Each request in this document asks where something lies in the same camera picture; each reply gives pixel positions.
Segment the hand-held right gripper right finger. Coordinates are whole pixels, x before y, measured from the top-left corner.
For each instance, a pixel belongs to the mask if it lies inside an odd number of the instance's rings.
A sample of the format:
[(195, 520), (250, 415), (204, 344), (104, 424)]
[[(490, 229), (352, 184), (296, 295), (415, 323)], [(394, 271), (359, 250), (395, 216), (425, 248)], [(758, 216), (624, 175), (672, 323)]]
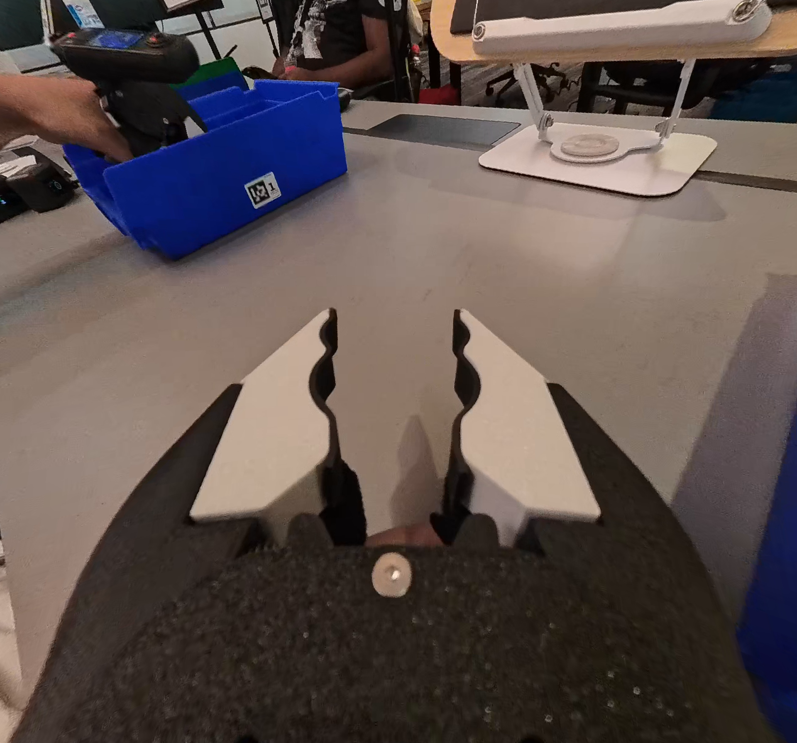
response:
[(599, 503), (544, 376), (471, 312), (453, 314), (453, 420), (442, 508), (447, 545), (469, 516), (489, 517), (503, 547), (539, 519), (595, 523)]

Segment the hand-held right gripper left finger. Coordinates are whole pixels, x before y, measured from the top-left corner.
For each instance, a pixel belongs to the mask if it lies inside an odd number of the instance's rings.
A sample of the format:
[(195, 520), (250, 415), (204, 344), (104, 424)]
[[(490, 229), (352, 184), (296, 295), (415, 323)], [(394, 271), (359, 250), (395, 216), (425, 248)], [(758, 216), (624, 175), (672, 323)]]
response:
[(284, 545), (291, 522), (309, 514), (336, 545), (364, 543), (359, 480), (328, 407), (337, 345), (337, 313), (323, 310), (243, 379), (191, 521), (255, 520)]

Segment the blue plastic bin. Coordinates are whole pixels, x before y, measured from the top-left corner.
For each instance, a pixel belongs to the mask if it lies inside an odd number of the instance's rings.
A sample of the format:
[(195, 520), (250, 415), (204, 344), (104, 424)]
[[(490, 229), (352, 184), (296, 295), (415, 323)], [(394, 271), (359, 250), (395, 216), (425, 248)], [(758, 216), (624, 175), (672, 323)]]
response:
[(347, 172), (338, 84), (227, 73), (178, 88), (208, 131), (112, 165), (80, 146), (65, 160), (105, 218), (176, 260)]
[(784, 741), (796, 741), (796, 422), (737, 631), (760, 708)]

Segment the person's left hand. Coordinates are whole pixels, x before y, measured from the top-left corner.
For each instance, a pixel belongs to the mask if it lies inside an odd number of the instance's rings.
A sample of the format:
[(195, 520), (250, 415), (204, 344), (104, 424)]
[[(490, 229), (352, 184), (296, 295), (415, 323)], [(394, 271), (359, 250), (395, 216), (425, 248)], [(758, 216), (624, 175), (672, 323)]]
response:
[(2, 75), (1, 147), (21, 137), (74, 144), (115, 163), (133, 158), (94, 84), (80, 78)]

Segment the white wipes canister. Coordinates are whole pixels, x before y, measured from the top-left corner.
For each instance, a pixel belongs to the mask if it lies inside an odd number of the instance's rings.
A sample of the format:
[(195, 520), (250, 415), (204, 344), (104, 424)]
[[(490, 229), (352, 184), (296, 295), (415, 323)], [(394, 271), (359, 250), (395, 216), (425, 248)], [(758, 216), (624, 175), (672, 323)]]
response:
[(81, 30), (103, 29), (105, 24), (100, 19), (90, 0), (62, 0), (64, 5)]

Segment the green plastic bin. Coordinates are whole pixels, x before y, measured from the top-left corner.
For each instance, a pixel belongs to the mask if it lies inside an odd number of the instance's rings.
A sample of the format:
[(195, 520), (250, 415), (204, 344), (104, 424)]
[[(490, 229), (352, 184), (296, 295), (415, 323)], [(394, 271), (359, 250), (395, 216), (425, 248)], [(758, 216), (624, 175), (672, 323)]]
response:
[(242, 91), (250, 89), (232, 56), (200, 66), (187, 81), (171, 87), (187, 101), (232, 88)]

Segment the wooden book stand white base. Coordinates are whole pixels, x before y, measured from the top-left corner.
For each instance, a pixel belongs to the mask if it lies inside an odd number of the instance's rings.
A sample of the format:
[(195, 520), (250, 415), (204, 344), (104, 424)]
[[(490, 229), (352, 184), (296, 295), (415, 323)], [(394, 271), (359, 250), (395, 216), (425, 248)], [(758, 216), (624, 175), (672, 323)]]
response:
[[(483, 20), (471, 34), (452, 34), (455, 2), (432, 2), (439, 52), (459, 64), (510, 65), (531, 117), (482, 153), (480, 167), (626, 196), (680, 191), (715, 150), (710, 137), (674, 132), (697, 60), (795, 53), (795, 0), (703, 0), (547, 20)], [(681, 66), (672, 111), (647, 130), (556, 122), (543, 108), (533, 64), (560, 59), (673, 59)]]

